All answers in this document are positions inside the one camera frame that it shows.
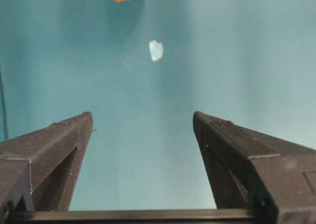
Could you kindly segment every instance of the teal background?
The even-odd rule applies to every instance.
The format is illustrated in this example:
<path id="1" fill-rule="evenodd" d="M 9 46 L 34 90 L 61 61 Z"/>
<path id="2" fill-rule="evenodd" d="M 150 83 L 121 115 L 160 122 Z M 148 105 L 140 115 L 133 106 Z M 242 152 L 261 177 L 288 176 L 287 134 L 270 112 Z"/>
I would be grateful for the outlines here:
<path id="1" fill-rule="evenodd" d="M 0 65 L 10 138 L 93 113 L 73 210 L 214 208 L 195 110 L 316 149 L 315 0 L 0 0 Z"/>

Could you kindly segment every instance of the black cable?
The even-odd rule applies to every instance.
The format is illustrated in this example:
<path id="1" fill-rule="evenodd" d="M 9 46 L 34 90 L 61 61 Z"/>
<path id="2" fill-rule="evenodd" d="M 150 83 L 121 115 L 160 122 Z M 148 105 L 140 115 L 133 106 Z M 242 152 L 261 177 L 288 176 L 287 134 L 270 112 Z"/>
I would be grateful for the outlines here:
<path id="1" fill-rule="evenodd" d="M 3 88 L 3 80 L 2 80 L 2 70 L 0 66 L 0 97 L 1 97 L 1 104 L 2 104 L 2 117 L 3 117 L 3 132 L 4 132 L 4 139 L 9 139 L 9 132 L 8 132 L 8 122 L 6 117 L 6 107 L 5 107 L 5 98 L 4 98 L 4 88 Z"/>

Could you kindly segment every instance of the black plastic bar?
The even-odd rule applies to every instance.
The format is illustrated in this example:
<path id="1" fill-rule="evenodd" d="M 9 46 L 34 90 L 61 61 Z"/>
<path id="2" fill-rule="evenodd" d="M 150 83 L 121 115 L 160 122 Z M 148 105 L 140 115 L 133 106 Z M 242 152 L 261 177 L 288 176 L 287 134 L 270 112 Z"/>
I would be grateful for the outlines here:
<path id="1" fill-rule="evenodd" d="M 18 212 L 9 223 L 253 223 L 255 214 L 246 209 Z"/>

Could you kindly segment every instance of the teal surface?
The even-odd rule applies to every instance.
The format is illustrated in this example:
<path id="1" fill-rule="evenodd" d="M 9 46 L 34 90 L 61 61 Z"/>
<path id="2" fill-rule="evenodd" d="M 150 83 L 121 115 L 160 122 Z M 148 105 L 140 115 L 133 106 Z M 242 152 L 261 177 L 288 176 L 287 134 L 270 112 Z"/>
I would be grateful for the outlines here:
<path id="1" fill-rule="evenodd" d="M 9 136 L 91 111 L 72 209 L 214 208 L 195 110 L 316 148 L 315 7 L 0 0 Z"/>

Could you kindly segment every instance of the translucent white object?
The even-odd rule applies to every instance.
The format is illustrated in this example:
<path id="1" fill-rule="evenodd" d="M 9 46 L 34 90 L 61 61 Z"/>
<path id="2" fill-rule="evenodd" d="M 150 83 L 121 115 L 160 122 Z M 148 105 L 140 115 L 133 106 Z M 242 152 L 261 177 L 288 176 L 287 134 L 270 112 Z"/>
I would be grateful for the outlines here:
<path id="1" fill-rule="evenodd" d="M 149 42 L 150 56 L 153 61 L 160 60 L 163 56 L 163 45 L 162 43 L 152 40 Z"/>

